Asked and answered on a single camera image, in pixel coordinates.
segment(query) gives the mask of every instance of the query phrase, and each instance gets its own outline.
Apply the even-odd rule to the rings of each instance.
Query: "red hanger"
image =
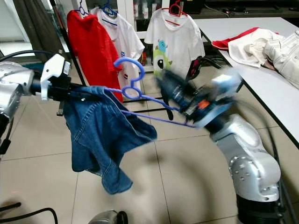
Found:
[[[177,17],[180,17],[181,14],[187,16],[187,14],[184,13],[184,12],[181,10],[181,7],[178,5],[178,3],[179,3],[180,1],[181,1],[181,0],[176,0],[176,3],[172,4],[172,5],[170,6],[170,8],[162,8],[162,10],[164,10],[164,9],[169,9],[169,14],[170,14],[170,15],[175,15],[175,16],[177,16]],[[175,14],[175,13],[172,13],[172,12],[171,12],[172,7],[174,7],[174,6],[176,6],[176,7],[178,8],[178,14]]]
[[[182,10],[181,10],[181,7],[178,5],[178,3],[180,2],[181,0],[176,0],[176,2],[174,3],[174,4],[172,4],[171,6],[170,6],[170,8],[162,8],[162,10],[164,10],[164,9],[168,9],[169,10],[169,14],[170,15],[175,15],[175,16],[177,16],[177,17],[180,17],[182,14],[183,15],[185,15],[185,16],[187,16],[187,14],[186,13],[184,13]],[[175,13],[172,13],[171,12],[171,9],[172,9],[172,7],[178,7],[178,14],[175,14]],[[179,26],[180,24],[178,24],[178,23],[176,23],[176,22],[172,22],[172,21],[170,21],[170,20],[166,20],[167,22],[171,22],[172,24],[175,24],[175,25],[177,25],[177,26]]]

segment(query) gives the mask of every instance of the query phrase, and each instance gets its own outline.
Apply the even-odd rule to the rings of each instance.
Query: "tiled floor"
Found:
[[[204,67],[193,83],[207,83],[215,73],[213,68]],[[74,72],[71,75],[79,82]],[[142,87],[146,94],[160,96],[151,74]],[[272,127],[292,202],[299,211],[298,149],[245,87],[237,97],[254,105]],[[153,102],[125,106],[132,111],[160,107]],[[0,162],[0,204],[20,201],[22,206],[2,217],[52,207],[59,224],[87,224],[110,209],[126,211],[130,224],[236,223],[235,192],[226,161],[204,129],[143,119],[155,126],[158,139],[125,154],[121,168],[134,184],[130,190],[111,196],[98,176],[72,171],[70,133],[64,119],[56,116],[57,108],[57,102],[22,99],[12,144]],[[264,124],[246,108],[240,107],[240,111],[270,148]],[[165,111],[149,114],[167,118]],[[176,113],[175,120],[184,121]],[[16,223],[52,224],[54,220],[45,212]]]

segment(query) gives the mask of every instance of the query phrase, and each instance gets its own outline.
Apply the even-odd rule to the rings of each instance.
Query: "wall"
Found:
[[[0,42],[23,41],[23,35],[8,7],[0,0]]]

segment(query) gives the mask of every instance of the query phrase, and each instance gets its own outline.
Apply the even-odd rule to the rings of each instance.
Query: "white shirt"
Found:
[[[91,10],[91,14],[96,14],[99,23],[105,27],[111,40],[113,41],[119,57],[131,57],[138,60],[144,50],[144,45],[140,41],[137,33],[121,15],[117,14],[115,19],[107,16],[102,9],[96,7]],[[138,68],[132,63],[123,63],[123,70],[119,72],[118,80],[121,88],[130,85],[130,80],[139,76]],[[141,89],[140,82],[135,82],[135,87]],[[130,96],[136,96],[137,93],[132,90],[128,91]]]
[[[185,78],[191,62],[199,56],[205,56],[200,29],[189,15],[177,17],[170,15],[167,10],[155,11],[144,42],[153,44],[154,74],[163,68],[171,68]]]
[[[264,53],[266,43],[282,38],[283,36],[268,29],[258,28],[250,34],[228,42],[229,55],[238,63],[259,68],[267,61],[267,55]]]

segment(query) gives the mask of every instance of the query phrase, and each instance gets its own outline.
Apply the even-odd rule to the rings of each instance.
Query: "hanger hook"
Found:
[[[123,62],[131,62],[135,65],[137,65],[137,67],[140,69],[140,75],[139,77],[137,78],[134,78],[134,79],[131,79],[131,85],[130,86],[125,86],[124,88],[122,88],[122,94],[125,95],[127,98],[129,99],[139,99],[141,96],[142,96],[142,92],[140,89],[138,89],[137,87],[134,86],[134,83],[143,79],[144,75],[145,75],[145,70],[142,66],[142,64],[139,63],[139,61],[137,60],[134,60],[132,58],[129,58],[129,57],[121,57],[119,59],[117,59],[115,62],[114,62],[114,66],[115,67],[118,67],[120,65],[120,63],[123,63]],[[131,97],[129,96],[127,93],[126,93],[126,90],[127,89],[134,89],[138,92],[139,96],[137,97]]]

